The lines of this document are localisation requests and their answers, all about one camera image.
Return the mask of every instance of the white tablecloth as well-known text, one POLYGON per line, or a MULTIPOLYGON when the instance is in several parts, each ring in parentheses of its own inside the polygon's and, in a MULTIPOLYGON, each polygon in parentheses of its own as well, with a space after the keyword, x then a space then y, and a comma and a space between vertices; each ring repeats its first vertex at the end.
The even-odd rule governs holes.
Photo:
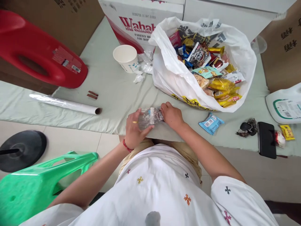
MULTIPOLYGON (((113 59, 112 52, 118 45, 104 18, 81 54, 81 59, 89 68, 86 80, 77 89, 60 87, 54 93, 58 98, 101 107, 103 111, 100 115, 88 115, 36 102, 29 98, 29 94, 36 92, 0 82, 0 120, 124 135, 128 114, 139 107, 159 107, 161 103, 169 101, 182 110, 184 120, 196 132, 215 146, 258 151, 257 136, 242 138, 235 134, 241 123, 249 118, 273 124, 279 129, 266 107, 265 96, 269 91, 260 56, 245 103, 234 113, 214 112, 225 124, 212 136, 198 125, 208 116, 207 111, 190 107, 163 93, 153 85, 151 75, 146 75, 143 83, 134 84, 135 75, 126 73, 113 59), (89 90, 99 94, 97 100, 87 97, 89 90)), ((277 148, 277 154, 301 156, 298 148, 301 145, 301 124, 291 125, 291 128, 296 140, 287 142, 285 149, 277 148)), ((149 137, 182 141, 165 123, 157 124, 149 137)))

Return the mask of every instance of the hand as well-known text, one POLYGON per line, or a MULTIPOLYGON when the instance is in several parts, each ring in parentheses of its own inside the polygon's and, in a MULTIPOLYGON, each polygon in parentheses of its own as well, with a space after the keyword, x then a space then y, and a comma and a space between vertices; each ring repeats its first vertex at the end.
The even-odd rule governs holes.
POLYGON ((141 131, 138 127, 138 123, 133 123, 133 121, 138 121, 140 114, 141 108, 139 108, 136 112, 130 114, 126 120, 124 141, 129 149, 134 149, 135 147, 137 147, 138 144, 143 141, 147 134, 155 127, 154 125, 152 125, 141 131))
POLYGON ((185 124, 181 110, 173 107, 171 103, 166 102, 166 104, 161 104, 160 110, 162 112, 164 122, 166 122, 173 130, 176 131, 185 124))

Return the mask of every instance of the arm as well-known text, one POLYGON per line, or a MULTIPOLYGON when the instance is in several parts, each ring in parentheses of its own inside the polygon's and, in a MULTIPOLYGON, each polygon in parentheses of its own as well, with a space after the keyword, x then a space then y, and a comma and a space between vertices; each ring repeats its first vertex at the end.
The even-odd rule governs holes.
MULTIPOLYGON (((154 127, 150 126, 140 131, 138 124, 133 123, 133 121, 138 121, 140 113, 141 108, 135 113, 130 114, 126 121, 125 144, 130 149, 137 147, 154 127)), ((128 154, 128 150, 123 143, 120 142, 112 151, 59 194, 48 208, 61 203, 71 203, 86 209, 114 170, 128 154)))
POLYGON ((231 163, 207 140, 195 132, 184 122, 181 110, 169 102, 161 105, 164 121, 189 145, 197 155, 198 160, 214 181, 218 176, 228 176, 245 180, 231 163))

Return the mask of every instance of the white paper cup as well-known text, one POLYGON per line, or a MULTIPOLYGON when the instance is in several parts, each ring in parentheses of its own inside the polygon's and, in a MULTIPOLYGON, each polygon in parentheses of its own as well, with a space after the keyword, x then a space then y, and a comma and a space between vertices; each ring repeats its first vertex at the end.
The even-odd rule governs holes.
POLYGON ((137 50, 130 45, 121 45, 113 51, 114 59, 127 73, 134 73, 138 66, 137 50))

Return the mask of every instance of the black phone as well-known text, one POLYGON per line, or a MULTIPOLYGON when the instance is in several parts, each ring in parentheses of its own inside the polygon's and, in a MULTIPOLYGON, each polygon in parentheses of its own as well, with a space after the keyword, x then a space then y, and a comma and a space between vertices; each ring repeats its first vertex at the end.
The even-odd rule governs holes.
POLYGON ((273 125, 258 122, 259 154, 271 159, 276 159, 275 128, 273 125))

